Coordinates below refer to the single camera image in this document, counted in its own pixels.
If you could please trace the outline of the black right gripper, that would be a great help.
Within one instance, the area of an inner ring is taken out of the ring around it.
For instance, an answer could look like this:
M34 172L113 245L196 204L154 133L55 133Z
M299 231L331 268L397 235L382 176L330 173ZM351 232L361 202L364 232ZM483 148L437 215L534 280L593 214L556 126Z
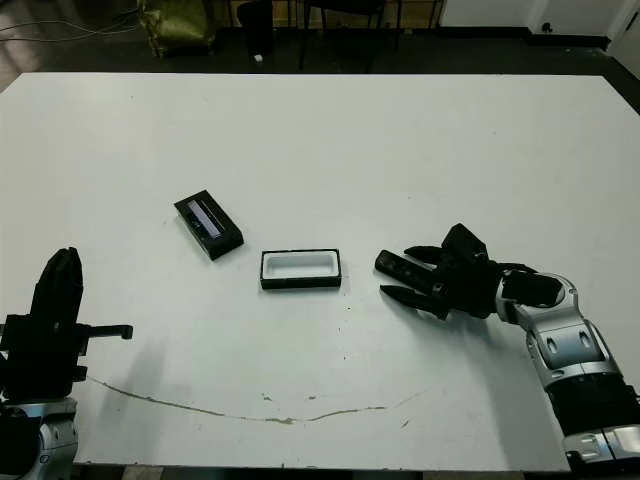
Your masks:
M434 266L431 288L426 296L407 287L381 285L380 291L393 300L420 311L458 310L481 319L497 312L501 270L486 252L465 257L437 246L412 246L404 254Z

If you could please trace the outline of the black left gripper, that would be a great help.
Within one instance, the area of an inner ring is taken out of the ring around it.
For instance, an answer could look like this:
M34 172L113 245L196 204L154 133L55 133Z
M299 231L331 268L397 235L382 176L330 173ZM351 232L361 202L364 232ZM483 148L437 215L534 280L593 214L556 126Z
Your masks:
M38 320L59 317L63 277L64 324ZM34 288L29 315L9 315L3 327L3 396L7 400L56 400L70 395L86 379L78 364L96 337L133 337L131 325L91 326L76 323L83 295L82 263L76 248L58 250L46 263Z

